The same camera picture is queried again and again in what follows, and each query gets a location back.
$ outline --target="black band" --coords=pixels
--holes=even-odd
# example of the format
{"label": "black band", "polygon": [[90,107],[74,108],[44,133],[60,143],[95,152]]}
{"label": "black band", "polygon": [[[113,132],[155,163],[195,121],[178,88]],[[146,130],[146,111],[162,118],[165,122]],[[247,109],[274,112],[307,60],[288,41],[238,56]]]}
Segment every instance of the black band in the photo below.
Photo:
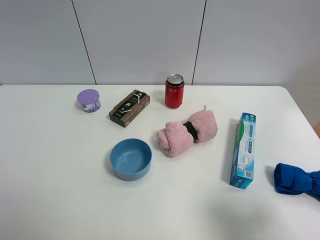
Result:
{"label": "black band", "polygon": [[191,122],[187,121],[185,124],[183,124],[188,132],[192,135],[193,140],[198,139],[197,131],[195,130],[194,126],[192,126]]}

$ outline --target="blue bowl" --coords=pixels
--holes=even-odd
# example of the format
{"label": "blue bowl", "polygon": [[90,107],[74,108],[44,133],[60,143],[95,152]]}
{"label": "blue bowl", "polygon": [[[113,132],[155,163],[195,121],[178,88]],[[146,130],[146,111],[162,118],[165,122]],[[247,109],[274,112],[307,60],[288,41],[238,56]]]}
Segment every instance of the blue bowl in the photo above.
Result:
{"label": "blue bowl", "polygon": [[140,139],[129,138],[114,146],[110,160],[121,179],[134,181],[149,171],[151,157],[152,152],[148,144]]}

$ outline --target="purple lid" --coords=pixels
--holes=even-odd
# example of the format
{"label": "purple lid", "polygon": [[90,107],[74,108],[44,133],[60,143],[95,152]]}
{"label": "purple lid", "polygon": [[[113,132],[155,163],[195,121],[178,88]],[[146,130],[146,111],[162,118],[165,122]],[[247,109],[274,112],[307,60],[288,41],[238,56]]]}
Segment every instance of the purple lid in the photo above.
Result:
{"label": "purple lid", "polygon": [[100,95],[97,90],[86,89],[78,94],[76,98],[81,105],[93,104],[98,101]]}

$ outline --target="brown box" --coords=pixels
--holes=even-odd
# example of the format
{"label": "brown box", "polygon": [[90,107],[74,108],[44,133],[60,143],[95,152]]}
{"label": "brown box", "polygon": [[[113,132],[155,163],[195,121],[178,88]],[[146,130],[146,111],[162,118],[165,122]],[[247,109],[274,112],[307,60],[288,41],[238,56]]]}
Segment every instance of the brown box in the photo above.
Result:
{"label": "brown box", "polygon": [[109,117],[111,121],[125,128],[149,103],[149,95],[134,90],[109,112]]}

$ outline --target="barcode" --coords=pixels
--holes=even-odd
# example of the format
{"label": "barcode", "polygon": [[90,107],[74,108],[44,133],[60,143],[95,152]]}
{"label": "barcode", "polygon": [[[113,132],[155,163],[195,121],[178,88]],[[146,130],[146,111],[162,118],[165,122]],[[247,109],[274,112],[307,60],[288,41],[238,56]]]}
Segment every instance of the barcode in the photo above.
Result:
{"label": "barcode", "polygon": [[244,171],[244,175],[245,175],[247,178],[252,179],[252,172],[251,172],[251,171]]}

